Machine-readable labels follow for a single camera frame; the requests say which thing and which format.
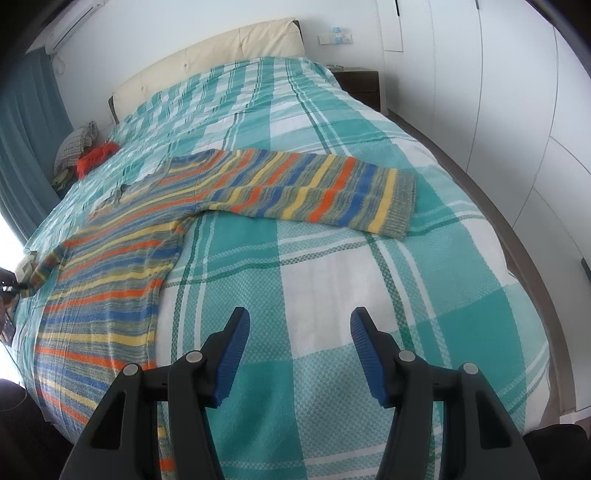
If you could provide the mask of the striped knit sweater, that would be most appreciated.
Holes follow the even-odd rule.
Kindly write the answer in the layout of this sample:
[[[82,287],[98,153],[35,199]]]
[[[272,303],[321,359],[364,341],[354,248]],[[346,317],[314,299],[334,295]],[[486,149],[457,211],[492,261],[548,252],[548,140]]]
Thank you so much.
[[[409,171],[266,150],[177,157],[122,186],[33,275],[43,413],[76,440],[124,365],[169,364],[243,307],[242,365],[209,418],[224,472],[372,472],[389,416],[367,422],[349,314],[403,329],[390,253],[415,199]]]

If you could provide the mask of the grey checked clothes pile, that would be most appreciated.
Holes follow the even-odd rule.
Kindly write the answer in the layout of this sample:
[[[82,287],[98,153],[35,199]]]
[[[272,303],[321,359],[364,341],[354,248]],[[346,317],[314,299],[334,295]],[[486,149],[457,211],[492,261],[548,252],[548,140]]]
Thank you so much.
[[[65,193],[77,180],[77,162],[92,149],[98,133],[96,123],[91,121],[63,140],[55,157],[51,183],[56,193]]]

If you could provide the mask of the teal plaid bedspread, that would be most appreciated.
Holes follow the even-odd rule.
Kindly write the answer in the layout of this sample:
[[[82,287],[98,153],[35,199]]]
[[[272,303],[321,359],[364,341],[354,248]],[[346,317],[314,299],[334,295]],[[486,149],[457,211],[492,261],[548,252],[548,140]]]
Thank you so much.
[[[549,403],[543,323],[509,272],[485,216],[412,136],[304,58],[217,66],[165,89],[112,131],[120,151],[73,187],[33,234],[40,254],[71,236],[123,185],[207,149],[338,154],[417,176],[403,241],[349,229],[206,212],[188,230],[160,297],[157,326],[52,325],[51,286],[17,308],[13,350],[27,389],[70,441],[122,366],[152,346],[166,365],[221,329],[252,319],[231,393],[208,412],[229,479],[371,479],[393,414],[370,395],[349,330],[368,309],[377,327],[426,361],[472,362],[517,428]]]

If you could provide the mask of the red garment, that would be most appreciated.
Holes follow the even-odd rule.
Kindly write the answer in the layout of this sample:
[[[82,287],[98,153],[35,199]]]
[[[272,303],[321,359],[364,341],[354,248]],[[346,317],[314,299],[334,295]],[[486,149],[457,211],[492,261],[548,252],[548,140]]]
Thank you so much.
[[[105,142],[104,144],[93,148],[77,160],[77,178],[82,179],[86,177],[92,170],[102,165],[119,150],[120,146],[112,141]]]

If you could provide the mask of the dark nightstand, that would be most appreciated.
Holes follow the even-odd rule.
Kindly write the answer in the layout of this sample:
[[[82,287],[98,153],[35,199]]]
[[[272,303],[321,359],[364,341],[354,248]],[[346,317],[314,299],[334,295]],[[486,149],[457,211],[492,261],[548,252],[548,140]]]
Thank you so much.
[[[382,111],[380,77],[377,70],[329,66],[342,90],[377,112]]]

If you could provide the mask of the blue curtain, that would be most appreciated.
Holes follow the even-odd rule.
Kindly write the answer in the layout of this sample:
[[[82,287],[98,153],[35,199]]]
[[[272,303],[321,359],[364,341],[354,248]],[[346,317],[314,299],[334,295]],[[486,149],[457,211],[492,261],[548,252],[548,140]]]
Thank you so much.
[[[30,51],[1,82],[1,216],[21,243],[60,202],[54,162],[72,131],[50,56]]]

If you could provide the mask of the white wardrobe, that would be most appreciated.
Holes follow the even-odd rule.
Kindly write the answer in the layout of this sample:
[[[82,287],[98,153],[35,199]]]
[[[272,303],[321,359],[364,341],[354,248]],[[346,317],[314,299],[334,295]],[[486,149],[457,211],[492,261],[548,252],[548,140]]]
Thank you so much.
[[[557,1],[381,1],[389,110],[494,205],[552,338],[561,419],[590,416],[590,47]]]

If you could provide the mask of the cream headboard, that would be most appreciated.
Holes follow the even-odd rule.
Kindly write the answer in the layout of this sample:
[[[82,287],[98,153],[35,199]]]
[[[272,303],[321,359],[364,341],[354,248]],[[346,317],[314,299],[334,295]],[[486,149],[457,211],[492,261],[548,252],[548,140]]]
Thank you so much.
[[[294,18],[242,26],[197,42],[138,72],[108,100],[119,124],[155,93],[226,63],[260,57],[304,57],[301,25]]]

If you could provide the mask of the air conditioner unit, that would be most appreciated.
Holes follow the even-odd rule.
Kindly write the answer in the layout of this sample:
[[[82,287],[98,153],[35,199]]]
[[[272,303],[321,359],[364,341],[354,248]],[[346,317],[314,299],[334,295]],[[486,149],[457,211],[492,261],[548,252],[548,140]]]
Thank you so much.
[[[27,52],[43,48],[49,56],[56,54],[106,4],[103,0],[72,1],[43,28]]]

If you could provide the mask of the wall socket panel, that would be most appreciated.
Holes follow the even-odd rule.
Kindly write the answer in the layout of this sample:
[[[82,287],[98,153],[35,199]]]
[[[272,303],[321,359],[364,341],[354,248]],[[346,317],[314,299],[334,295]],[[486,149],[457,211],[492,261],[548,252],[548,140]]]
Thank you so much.
[[[349,45],[353,43],[353,36],[351,33],[346,33],[335,27],[331,33],[318,34],[318,44],[321,46],[328,45]]]

